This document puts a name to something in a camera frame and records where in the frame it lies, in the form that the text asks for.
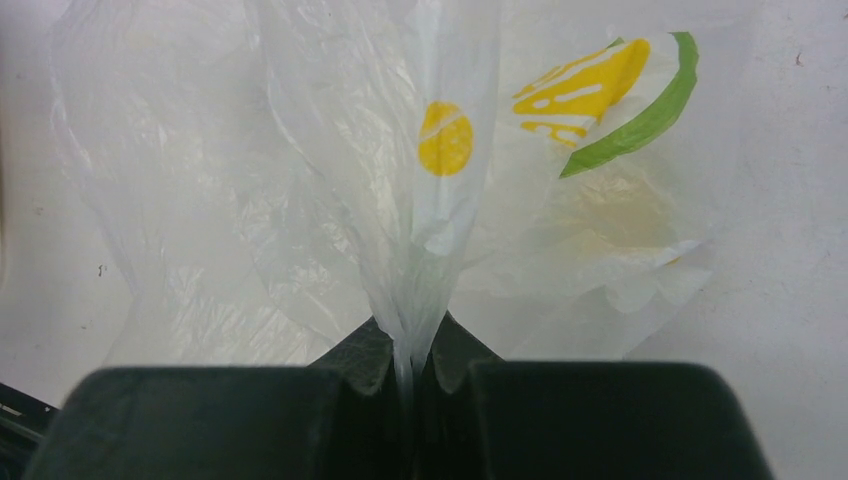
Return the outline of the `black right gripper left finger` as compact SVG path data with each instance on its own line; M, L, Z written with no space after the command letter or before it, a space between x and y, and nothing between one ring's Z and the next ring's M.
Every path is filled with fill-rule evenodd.
M368 320L313 363L125 367L81 381L29 479L402 479L393 344Z

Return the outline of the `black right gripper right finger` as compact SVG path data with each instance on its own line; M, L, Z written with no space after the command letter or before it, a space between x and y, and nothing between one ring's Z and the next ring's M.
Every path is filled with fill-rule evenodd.
M735 393L692 363L507 361L451 316L420 393L421 479L769 479Z

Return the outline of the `clear printed plastic bag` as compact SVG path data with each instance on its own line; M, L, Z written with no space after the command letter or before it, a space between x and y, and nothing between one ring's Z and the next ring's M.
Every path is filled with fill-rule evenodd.
M369 318L408 378L447 313L622 358L710 273L702 1L74 1L52 127L130 305L109 366L305 363Z

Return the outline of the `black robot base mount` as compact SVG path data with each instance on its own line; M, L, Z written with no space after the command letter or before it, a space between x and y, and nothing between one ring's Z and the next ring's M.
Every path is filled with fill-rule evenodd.
M1 480L21 479L59 409L1 384Z

